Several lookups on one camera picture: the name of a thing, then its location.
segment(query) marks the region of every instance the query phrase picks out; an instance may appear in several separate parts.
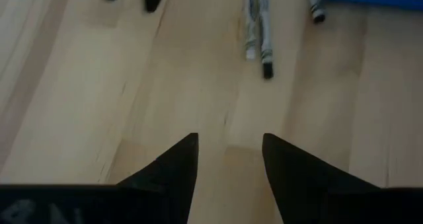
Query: white marker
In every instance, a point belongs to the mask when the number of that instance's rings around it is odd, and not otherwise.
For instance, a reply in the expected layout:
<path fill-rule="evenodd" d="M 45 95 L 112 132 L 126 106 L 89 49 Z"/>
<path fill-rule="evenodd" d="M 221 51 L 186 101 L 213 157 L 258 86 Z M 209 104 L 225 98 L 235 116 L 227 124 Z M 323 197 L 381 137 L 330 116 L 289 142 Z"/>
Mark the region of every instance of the white marker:
<path fill-rule="evenodd" d="M 245 14 L 245 50 L 247 51 L 247 59 L 256 58 L 256 0 L 244 1 Z"/>
<path fill-rule="evenodd" d="M 313 22 L 315 24 L 319 24 L 320 22 L 325 21 L 326 13 L 322 6 L 322 0 L 309 0 L 309 2 Z"/>
<path fill-rule="evenodd" d="M 263 74 L 265 79 L 273 77 L 273 49 L 270 40 L 270 0 L 258 0 Z"/>

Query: marker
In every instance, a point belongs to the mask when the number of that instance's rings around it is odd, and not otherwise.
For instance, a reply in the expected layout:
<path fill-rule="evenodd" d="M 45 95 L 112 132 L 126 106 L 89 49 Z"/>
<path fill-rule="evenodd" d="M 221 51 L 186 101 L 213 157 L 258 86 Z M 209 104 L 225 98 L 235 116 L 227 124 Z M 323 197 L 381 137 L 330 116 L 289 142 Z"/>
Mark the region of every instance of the marker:
<path fill-rule="evenodd" d="M 313 22 L 319 24 L 324 22 L 326 19 L 326 12 L 322 5 L 322 0 L 309 0 L 311 16 L 313 17 Z"/>
<path fill-rule="evenodd" d="M 273 50 L 270 40 L 270 0 L 258 0 L 263 76 L 273 78 Z"/>
<path fill-rule="evenodd" d="M 247 52 L 247 59 L 256 58 L 256 0 L 245 0 L 244 14 L 245 14 L 245 50 Z"/>

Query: wooden floor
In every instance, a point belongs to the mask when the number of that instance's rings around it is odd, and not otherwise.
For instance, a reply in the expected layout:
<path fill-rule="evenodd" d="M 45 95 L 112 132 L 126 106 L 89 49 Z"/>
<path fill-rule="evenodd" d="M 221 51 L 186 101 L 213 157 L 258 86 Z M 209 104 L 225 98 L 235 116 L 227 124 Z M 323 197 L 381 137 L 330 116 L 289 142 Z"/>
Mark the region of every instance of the wooden floor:
<path fill-rule="evenodd" d="M 267 132 L 376 185 L 422 186 L 423 14 L 331 3 L 315 26 L 306 0 L 271 0 L 264 81 L 242 2 L 65 1 L 1 111 L 0 181 L 116 183 L 198 132 L 190 222 L 279 223 Z"/>

